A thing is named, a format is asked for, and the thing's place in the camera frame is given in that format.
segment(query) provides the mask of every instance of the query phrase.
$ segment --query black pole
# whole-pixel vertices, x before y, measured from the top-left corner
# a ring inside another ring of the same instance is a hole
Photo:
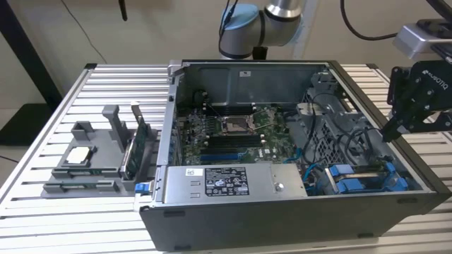
[[[61,95],[8,0],[0,0],[0,32],[46,103],[24,104],[0,130],[1,145],[28,146],[61,102]]]
[[[54,111],[62,98],[34,47],[21,28],[14,12],[10,9],[8,0],[0,0],[0,31],[44,97],[49,109]]]

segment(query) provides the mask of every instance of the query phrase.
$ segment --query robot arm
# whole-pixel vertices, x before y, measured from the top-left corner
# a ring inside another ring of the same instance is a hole
[[[285,45],[300,26],[301,1],[270,0],[262,11],[252,4],[225,9],[218,51],[224,59],[244,59],[254,47]]]

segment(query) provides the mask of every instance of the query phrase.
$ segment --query sticker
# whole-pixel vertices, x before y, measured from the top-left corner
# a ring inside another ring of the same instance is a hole
[[[202,176],[204,169],[202,168],[186,168],[185,176]]]
[[[249,195],[246,169],[206,168],[205,195],[208,197]]]
[[[249,70],[244,70],[238,72],[238,76],[240,77],[250,77],[252,76],[252,72]]]

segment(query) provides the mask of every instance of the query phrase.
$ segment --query white label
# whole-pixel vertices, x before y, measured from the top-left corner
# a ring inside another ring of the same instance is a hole
[[[85,160],[88,153],[89,153],[89,147],[72,148],[65,160],[70,164],[80,164]]]
[[[186,168],[185,170],[185,176],[202,176],[202,173],[202,168]]]
[[[240,75],[240,77],[250,77],[252,72],[249,70],[244,70],[244,71],[240,71],[238,75]]]

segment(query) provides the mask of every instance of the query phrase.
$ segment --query green circuit board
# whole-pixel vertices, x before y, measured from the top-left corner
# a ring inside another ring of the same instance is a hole
[[[270,106],[260,106],[254,112],[252,115],[230,117],[204,116],[192,112],[186,117],[180,117],[182,165],[249,164],[261,161],[278,164],[293,157],[293,142],[282,113]],[[228,135],[258,135],[264,142],[261,147],[237,148],[237,160],[201,161],[200,152],[206,147],[208,137]]]

